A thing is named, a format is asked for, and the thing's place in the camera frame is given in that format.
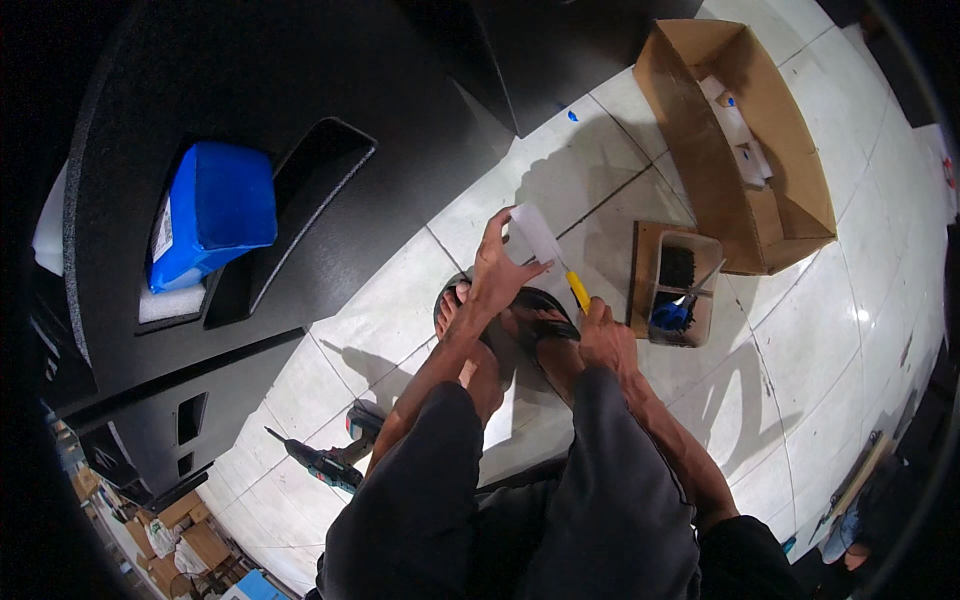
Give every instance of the cordless drill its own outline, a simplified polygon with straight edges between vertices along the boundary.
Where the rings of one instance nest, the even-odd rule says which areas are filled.
[[[383,419],[354,403],[347,411],[347,432],[353,442],[346,448],[317,450],[297,440],[285,440],[270,427],[267,432],[283,442],[287,454],[306,467],[311,475],[323,481],[331,488],[340,488],[348,493],[356,493],[363,481],[363,473],[354,465],[370,454],[376,436],[383,427]]]

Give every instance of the open cardboard box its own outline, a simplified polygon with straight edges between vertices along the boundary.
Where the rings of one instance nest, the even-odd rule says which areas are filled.
[[[743,183],[697,82],[714,75],[759,141],[773,177]],[[697,219],[720,240],[724,273],[772,275],[836,239],[827,179],[777,66],[741,23],[659,20],[634,77],[657,116]]]

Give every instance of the foot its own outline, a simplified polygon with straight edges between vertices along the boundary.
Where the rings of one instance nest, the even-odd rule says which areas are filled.
[[[567,321],[559,310],[532,310],[511,306],[500,313],[503,328],[516,340],[519,337],[519,324],[537,319],[547,321]],[[580,358],[580,343],[574,340],[547,338],[537,343],[537,362],[546,372],[546,379],[557,391],[560,398],[573,410],[573,385],[584,371],[584,361]]]
[[[456,295],[460,302],[466,302],[470,292],[470,284],[461,281],[457,284]],[[459,307],[453,293],[446,291],[440,302],[440,314],[437,316],[437,339],[442,340],[444,334],[453,323]],[[486,344],[477,340],[467,356],[460,371],[460,385],[470,394],[477,416],[484,427],[490,420],[493,412],[503,404],[503,390],[500,389],[500,379],[497,370],[496,356]]]

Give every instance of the plastic container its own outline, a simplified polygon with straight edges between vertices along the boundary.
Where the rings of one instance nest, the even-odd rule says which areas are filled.
[[[150,291],[196,285],[230,260],[275,240],[270,159],[251,148],[198,142],[183,155],[156,222]]]
[[[657,284],[653,286],[653,295],[650,297],[651,315],[657,310],[654,298],[657,292],[672,292],[685,294],[686,290],[660,285],[660,260],[663,256],[663,247],[686,248],[693,252],[693,282],[694,285],[704,278],[717,264],[723,260],[723,246],[718,240],[696,233],[682,231],[664,231],[660,234],[660,246],[657,250]],[[699,348],[707,343],[710,337],[710,319],[713,315],[713,290],[716,289],[719,274],[713,276],[704,286],[697,301],[693,305],[693,323],[686,331],[664,331],[647,320],[647,339],[651,344],[663,346],[677,346],[680,348]]]

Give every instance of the blue package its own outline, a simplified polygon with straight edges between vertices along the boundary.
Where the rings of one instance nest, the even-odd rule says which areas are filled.
[[[190,287],[275,240],[270,159],[250,148],[198,142],[183,155],[156,222],[150,290]]]

